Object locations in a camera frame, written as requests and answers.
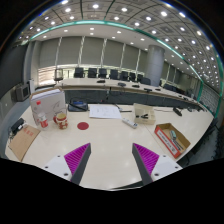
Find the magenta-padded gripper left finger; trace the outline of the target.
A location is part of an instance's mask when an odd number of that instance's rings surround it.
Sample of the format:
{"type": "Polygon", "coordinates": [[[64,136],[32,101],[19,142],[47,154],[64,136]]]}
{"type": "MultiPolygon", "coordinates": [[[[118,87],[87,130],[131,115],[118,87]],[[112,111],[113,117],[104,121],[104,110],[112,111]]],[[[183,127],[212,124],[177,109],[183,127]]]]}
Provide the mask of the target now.
{"type": "Polygon", "coordinates": [[[91,154],[91,144],[84,144],[66,155],[57,155],[44,167],[56,176],[79,185],[91,154]]]}

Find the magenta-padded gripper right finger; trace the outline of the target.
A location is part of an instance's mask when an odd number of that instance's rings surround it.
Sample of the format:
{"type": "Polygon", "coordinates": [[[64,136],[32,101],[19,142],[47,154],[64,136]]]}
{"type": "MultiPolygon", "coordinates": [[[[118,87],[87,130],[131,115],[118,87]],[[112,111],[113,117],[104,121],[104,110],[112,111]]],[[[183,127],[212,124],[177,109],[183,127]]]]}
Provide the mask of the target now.
{"type": "Polygon", "coordinates": [[[136,143],[132,145],[132,154],[135,158],[143,185],[152,183],[182,169],[168,155],[158,155],[136,143]]]}

